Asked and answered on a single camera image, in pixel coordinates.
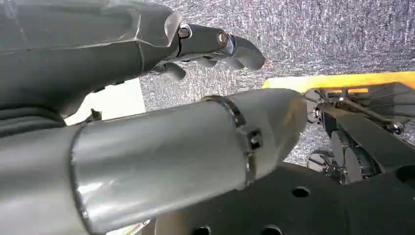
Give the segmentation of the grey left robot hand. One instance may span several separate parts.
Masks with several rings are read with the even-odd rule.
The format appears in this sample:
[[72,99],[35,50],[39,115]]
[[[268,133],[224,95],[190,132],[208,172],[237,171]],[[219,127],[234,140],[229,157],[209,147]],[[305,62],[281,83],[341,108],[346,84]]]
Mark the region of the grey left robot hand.
[[260,69],[262,53],[145,0],[0,3],[0,232],[103,235],[245,188],[305,126],[302,95],[257,89],[66,125],[85,97],[176,61]]

